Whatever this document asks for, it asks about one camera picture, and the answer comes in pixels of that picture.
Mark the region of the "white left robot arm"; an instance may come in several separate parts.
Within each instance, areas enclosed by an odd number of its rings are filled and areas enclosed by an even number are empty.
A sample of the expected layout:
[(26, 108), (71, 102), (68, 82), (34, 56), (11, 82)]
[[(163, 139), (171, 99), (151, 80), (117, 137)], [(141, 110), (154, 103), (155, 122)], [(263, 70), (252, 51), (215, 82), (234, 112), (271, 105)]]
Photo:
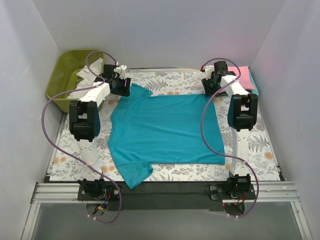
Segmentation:
[(99, 107), (109, 94), (128, 97), (131, 79), (126, 65), (105, 64), (103, 73), (93, 81), (93, 88), (69, 104), (69, 130), (74, 136), (84, 161), (84, 177), (79, 183), (83, 192), (95, 200), (106, 196), (104, 180), (98, 163), (97, 137), (101, 130)]

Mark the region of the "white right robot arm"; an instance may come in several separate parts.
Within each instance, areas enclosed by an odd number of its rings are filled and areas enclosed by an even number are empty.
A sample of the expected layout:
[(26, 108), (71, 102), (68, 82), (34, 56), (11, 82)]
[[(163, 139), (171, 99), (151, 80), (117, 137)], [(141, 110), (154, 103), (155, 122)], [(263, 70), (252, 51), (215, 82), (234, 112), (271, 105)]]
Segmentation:
[(257, 122), (258, 96), (249, 93), (239, 82), (241, 70), (238, 74), (228, 70), (225, 59), (213, 65), (205, 63), (200, 68), (204, 73), (201, 80), (205, 95), (214, 97), (225, 91), (229, 97), (227, 123), (232, 133), (232, 159), (229, 176), (222, 186), (217, 186), (215, 192), (227, 195), (232, 199), (244, 200), (246, 193), (251, 192), (251, 176), (253, 171), (247, 164), (249, 156), (249, 140)]

